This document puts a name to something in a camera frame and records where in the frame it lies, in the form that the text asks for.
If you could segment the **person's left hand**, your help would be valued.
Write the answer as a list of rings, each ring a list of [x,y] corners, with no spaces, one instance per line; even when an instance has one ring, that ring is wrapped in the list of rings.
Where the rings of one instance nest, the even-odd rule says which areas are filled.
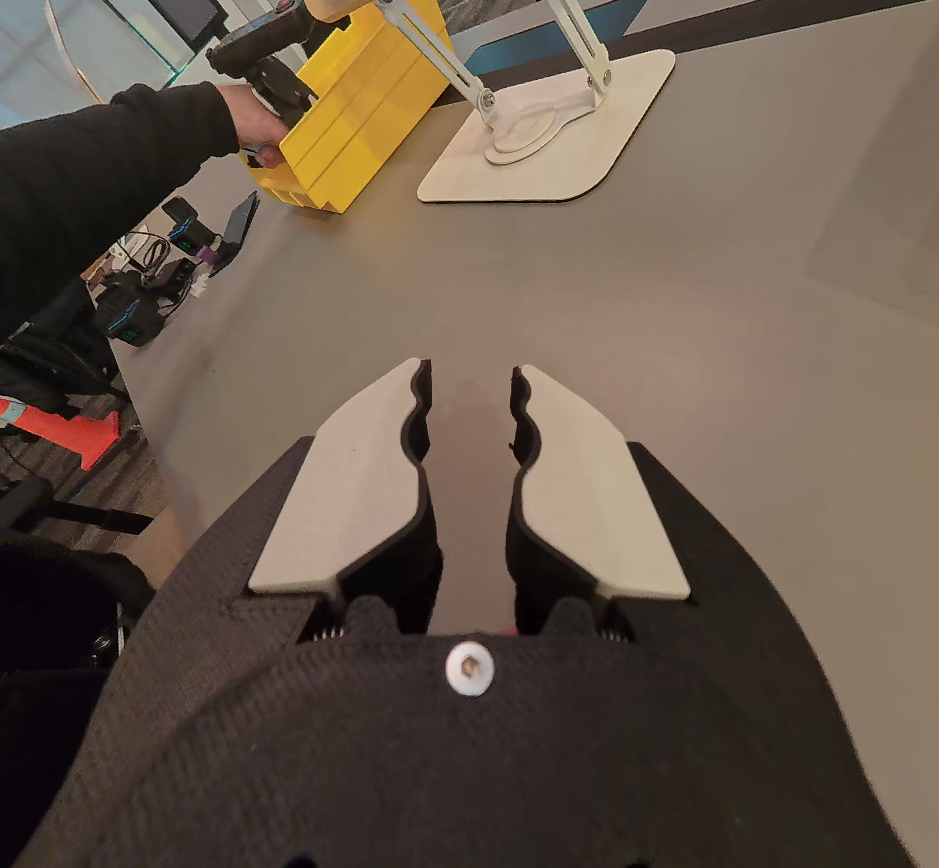
[[[226,84],[216,88],[228,108],[241,149],[251,150],[255,161],[264,169],[285,164],[280,146],[289,134],[289,126],[250,85]]]

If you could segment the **white adjustable stand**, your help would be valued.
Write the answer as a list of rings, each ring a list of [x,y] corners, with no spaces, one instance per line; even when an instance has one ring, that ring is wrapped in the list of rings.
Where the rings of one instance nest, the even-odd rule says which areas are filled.
[[[405,0],[377,0],[474,110],[419,185],[423,203],[560,202],[604,180],[676,65],[655,49],[612,61],[578,0],[543,0],[583,67],[493,91]]]

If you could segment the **person's left forearm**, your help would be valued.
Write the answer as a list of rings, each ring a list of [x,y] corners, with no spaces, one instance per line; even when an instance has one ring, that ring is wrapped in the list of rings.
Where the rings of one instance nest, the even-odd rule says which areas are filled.
[[[111,102],[2,129],[1,335],[213,157],[239,149],[220,90],[135,85]]]

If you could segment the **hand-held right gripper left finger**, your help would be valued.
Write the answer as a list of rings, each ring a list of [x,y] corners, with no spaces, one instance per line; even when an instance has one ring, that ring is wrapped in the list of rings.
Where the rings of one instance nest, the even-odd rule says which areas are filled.
[[[360,597],[428,631],[443,569],[425,457],[432,364],[409,358],[318,429],[248,580],[253,595],[313,595],[339,618]]]

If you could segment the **black device with blue light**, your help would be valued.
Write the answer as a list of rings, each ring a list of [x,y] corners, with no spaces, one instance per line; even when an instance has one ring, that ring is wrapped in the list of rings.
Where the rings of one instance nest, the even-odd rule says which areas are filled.
[[[134,347],[150,343],[163,329],[158,297],[135,271],[111,273],[102,280],[93,323],[100,334]]]
[[[171,245],[198,260],[204,259],[204,250],[213,251],[217,234],[200,221],[193,205],[181,196],[175,196],[160,208],[172,220],[166,236]]]

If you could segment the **orange safety item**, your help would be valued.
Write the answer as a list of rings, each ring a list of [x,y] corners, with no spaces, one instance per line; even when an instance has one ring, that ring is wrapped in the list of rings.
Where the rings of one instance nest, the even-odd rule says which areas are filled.
[[[91,470],[120,439],[120,413],[103,419],[78,415],[70,419],[48,414],[18,400],[1,399],[2,426],[12,426],[80,457],[80,468]]]

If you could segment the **yellow plastic bin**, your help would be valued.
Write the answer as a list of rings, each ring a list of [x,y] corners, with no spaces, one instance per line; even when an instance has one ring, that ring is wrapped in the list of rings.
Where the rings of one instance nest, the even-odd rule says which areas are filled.
[[[286,162],[249,175],[273,199],[342,214],[449,87],[430,61],[362,6],[299,70],[318,100],[284,142]]]

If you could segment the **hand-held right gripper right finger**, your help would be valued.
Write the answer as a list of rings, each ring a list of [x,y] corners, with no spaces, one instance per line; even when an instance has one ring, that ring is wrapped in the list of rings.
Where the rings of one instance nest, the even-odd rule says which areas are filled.
[[[510,412],[518,469],[505,556],[517,632],[540,632],[570,598],[600,629],[621,626],[625,601],[688,601],[690,583],[624,435],[534,365],[513,369]]]

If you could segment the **black power strip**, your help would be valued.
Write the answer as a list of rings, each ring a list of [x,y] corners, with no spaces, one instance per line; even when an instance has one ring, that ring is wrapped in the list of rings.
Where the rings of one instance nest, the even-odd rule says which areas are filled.
[[[197,267],[197,263],[187,258],[164,263],[154,275],[147,278],[144,289],[159,300],[176,304],[192,287]]]

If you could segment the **dark tablet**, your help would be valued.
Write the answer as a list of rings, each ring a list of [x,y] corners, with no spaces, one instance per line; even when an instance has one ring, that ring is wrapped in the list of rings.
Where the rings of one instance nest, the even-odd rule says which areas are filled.
[[[241,253],[259,204],[259,192],[253,191],[231,212],[224,232],[210,250],[209,277],[219,275]]]

